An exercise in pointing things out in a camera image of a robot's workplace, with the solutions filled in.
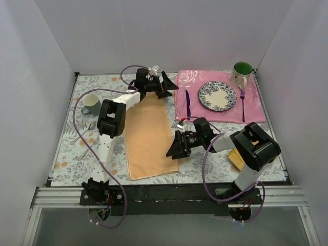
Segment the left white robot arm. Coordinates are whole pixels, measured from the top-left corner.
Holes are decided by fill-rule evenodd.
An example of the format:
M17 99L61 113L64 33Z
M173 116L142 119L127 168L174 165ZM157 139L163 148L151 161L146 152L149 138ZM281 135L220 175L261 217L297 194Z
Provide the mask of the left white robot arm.
M172 96L171 90L178 90L175 85L162 71L162 80L157 74L158 67L146 68L140 66L136 71L135 79L128 84L128 89L114 100L105 99L97 121L99 133L98 164L88 182L82 183L86 195L94 203L103 205L110 201L109 180L110 175L106 165L112 158L113 149L124 132L126 111L141 102L147 93L154 92L159 99Z

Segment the orange satin napkin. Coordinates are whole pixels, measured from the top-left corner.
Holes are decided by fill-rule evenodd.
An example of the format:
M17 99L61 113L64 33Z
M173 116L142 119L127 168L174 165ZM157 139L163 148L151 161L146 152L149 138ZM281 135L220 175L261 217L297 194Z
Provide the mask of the orange satin napkin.
M178 161L166 157L172 132L165 102L154 92L127 110L124 141L130 180L179 171Z

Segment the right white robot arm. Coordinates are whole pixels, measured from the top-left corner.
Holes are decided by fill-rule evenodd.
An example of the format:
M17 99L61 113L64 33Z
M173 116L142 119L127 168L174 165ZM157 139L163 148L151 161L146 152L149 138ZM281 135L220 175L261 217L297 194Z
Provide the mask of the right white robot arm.
M190 156L193 148L202 146L206 153L202 162L202 183L208 196L216 202L245 203L250 197L250 190L260 184L258 180L265 165L272 163L281 153L279 144L273 140L257 123L251 122L242 130L231 135L214 133L214 125L204 117L196 117L193 121L195 131L175 131L174 140L166 153L172 159ZM220 196L213 196L206 184L205 166L209 153L236 149L244 161L238 177L232 182L231 188Z

